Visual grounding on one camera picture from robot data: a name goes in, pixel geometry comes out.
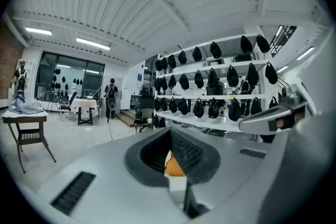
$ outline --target vent grille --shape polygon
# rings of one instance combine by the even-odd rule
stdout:
[[[264,152],[249,150],[248,148],[242,148],[239,153],[259,159],[263,159],[266,156],[266,153]]]
[[[93,174],[81,172],[51,205],[63,214],[69,215],[95,177]]]

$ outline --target ceiling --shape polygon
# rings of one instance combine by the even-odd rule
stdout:
[[[133,66],[250,25],[326,28],[316,0],[12,0],[8,17],[29,45]],[[25,27],[52,31],[28,33]],[[76,38],[107,45],[80,44]]]

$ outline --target person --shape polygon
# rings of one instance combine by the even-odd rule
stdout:
[[[15,85],[15,96],[22,95],[25,90],[27,71],[25,70],[25,61],[21,61],[20,69],[16,69],[12,82]]]
[[[110,84],[106,85],[105,93],[106,93],[106,118],[109,120],[114,119],[115,110],[110,110],[109,108],[109,100],[115,99],[116,94],[118,92],[117,86],[114,85],[114,78],[110,79]]]

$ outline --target table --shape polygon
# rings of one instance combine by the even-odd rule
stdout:
[[[20,148],[21,152],[23,145],[29,145],[29,144],[36,144],[36,143],[43,143],[44,147],[47,149],[51,157],[53,158],[54,162],[56,162],[54,156],[52,155],[48,142],[46,138],[44,137],[44,129],[43,129],[43,123],[47,121],[48,113],[43,111],[40,113],[35,114],[18,114],[12,111],[7,110],[2,119],[4,123],[7,123],[10,129],[10,132],[12,133],[12,136],[16,142],[17,147],[17,154],[19,157],[19,162],[22,168],[22,171],[26,173],[26,171],[23,169],[22,161],[21,161],[21,154],[20,154]],[[20,123],[34,123],[38,122],[39,128],[38,129],[26,129],[21,130],[19,124]],[[18,138],[15,137],[14,131],[12,129],[11,123],[16,124],[17,132],[18,132]]]
[[[95,100],[74,99],[70,108],[71,108],[71,111],[75,113],[78,112],[78,125],[83,124],[83,123],[89,123],[93,125],[92,110],[93,110],[94,115],[98,115],[97,102]],[[81,119],[82,108],[89,109],[89,119],[88,120]]]

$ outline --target chair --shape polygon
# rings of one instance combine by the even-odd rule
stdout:
[[[146,127],[153,128],[153,123],[148,122],[148,119],[152,119],[154,114],[154,109],[140,109],[135,114],[135,133],[138,133],[138,128],[140,128],[139,133]]]
[[[62,114],[62,110],[64,110],[64,114],[65,114],[65,111],[66,110],[68,110],[68,111],[71,111],[71,104],[72,104],[72,102],[73,102],[73,100],[75,99],[75,97],[76,97],[76,94],[77,94],[77,92],[74,92],[73,94],[72,94],[72,96],[71,96],[71,99],[70,99],[70,101],[69,102],[62,102],[62,98],[60,99],[60,102],[59,102],[59,108],[60,108],[60,114],[59,115],[61,115]]]
[[[99,114],[100,114],[101,107],[103,105],[103,101],[104,101],[103,98],[100,98],[100,100],[97,101],[97,110],[98,110],[97,118],[99,118]]]

